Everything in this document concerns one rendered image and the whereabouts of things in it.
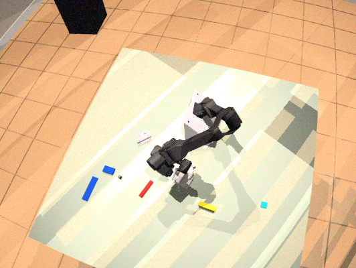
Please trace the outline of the blue rectangular block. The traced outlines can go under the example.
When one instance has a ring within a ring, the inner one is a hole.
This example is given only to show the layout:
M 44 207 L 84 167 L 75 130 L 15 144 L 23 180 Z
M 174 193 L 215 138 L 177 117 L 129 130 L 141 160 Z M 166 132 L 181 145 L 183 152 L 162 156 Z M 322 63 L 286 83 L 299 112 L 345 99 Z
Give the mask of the blue rectangular block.
M 108 167 L 108 166 L 106 165 L 106 166 L 104 166 L 104 169 L 103 169 L 102 171 L 103 171 L 103 172 L 106 172 L 106 173 L 108 173 L 108 174 L 110 174 L 110 175 L 113 176 L 113 174 L 114 174 L 114 172 L 115 172 L 115 168 L 113 168 L 113 167 Z

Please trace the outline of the red rectangular bar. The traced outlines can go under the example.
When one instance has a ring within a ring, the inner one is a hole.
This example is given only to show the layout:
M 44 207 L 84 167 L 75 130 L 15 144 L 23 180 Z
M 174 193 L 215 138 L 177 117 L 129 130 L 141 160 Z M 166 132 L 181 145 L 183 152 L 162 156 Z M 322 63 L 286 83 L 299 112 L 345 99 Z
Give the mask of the red rectangular bar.
M 149 183 L 146 185 L 144 190 L 139 194 L 139 196 L 142 198 L 145 193 L 148 191 L 148 189 L 152 186 L 153 181 L 149 180 Z

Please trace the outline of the yellow rectangular block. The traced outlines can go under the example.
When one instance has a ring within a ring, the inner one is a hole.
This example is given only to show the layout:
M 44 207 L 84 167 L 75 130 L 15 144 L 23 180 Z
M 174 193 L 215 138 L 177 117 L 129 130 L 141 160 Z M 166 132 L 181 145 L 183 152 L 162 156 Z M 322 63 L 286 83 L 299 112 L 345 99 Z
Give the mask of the yellow rectangular block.
M 213 212 L 215 211 L 215 207 L 216 207 L 216 206 L 209 205 L 209 204 L 206 204 L 206 203 L 201 202 L 201 201 L 199 201 L 199 203 L 198 203 L 197 206 L 206 208 L 206 209 L 211 210 L 211 211 L 213 211 Z

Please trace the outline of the blue flat bar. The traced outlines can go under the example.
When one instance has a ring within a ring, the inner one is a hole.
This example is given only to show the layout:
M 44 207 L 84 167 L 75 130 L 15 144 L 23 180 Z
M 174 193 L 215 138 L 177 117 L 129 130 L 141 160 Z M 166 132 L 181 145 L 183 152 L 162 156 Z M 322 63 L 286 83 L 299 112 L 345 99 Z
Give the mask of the blue flat bar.
M 88 201 L 97 181 L 98 181 L 98 178 L 95 178 L 93 176 L 92 179 L 90 180 L 90 183 L 89 183 L 86 191 L 85 191 L 85 194 L 82 197 L 83 200 Z

